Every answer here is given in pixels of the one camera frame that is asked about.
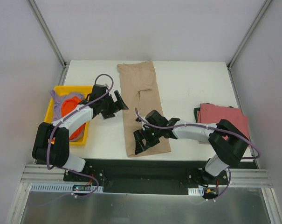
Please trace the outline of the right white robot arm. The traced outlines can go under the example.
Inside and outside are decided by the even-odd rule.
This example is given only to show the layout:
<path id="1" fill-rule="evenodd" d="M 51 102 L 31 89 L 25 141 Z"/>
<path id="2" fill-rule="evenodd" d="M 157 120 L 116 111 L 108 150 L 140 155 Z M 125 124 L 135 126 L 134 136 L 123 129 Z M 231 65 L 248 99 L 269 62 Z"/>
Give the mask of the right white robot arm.
<path id="1" fill-rule="evenodd" d="M 230 166 L 238 166 L 250 145 L 248 138 L 231 122 L 221 119 L 218 123 L 190 123 L 179 118 L 166 119 L 153 110 L 146 117 L 137 116 L 141 128 L 133 135 L 135 154 L 160 143 L 165 139 L 190 139 L 209 143 L 215 155 L 204 165 L 200 178 L 206 184 L 212 184 L 218 175 Z"/>

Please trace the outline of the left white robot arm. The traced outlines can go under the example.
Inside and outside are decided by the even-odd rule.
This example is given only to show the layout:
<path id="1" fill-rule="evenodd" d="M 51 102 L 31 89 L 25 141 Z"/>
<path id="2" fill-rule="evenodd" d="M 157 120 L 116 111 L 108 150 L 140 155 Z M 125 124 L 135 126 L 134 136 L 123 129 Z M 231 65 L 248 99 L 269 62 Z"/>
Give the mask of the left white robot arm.
<path id="1" fill-rule="evenodd" d="M 120 110 L 127 110 L 120 93 L 114 91 L 116 101 L 104 85 L 94 85 L 92 92 L 74 109 L 52 123 L 42 122 L 37 130 L 32 157 L 46 163 L 49 169 L 58 167 L 74 170 L 74 176 L 84 182 L 89 179 L 89 165 L 85 159 L 70 153 L 69 138 L 83 124 L 101 114 L 103 119 L 115 117 Z"/>

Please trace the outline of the beige t shirt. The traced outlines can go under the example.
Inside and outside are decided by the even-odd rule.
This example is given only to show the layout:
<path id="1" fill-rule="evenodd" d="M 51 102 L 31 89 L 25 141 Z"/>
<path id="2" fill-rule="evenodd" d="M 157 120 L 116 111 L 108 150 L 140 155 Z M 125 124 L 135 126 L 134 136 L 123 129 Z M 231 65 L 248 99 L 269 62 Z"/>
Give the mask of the beige t shirt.
<path id="1" fill-rule="evenodd" d="M 128 157 L 149 156 L 171 152 L 168 139 L 161 138 L 160 143 L 144 152 L 135 154 L 135 139 L 133 132 L 141 128 L 136 121 L 135 108 L 139 115 L 146 116 L 152 110 L 163 114 L 152 61 L 135 64 L 118 64 L 121 96 L 128 110 L 123 110 L 125 149 Z"/>

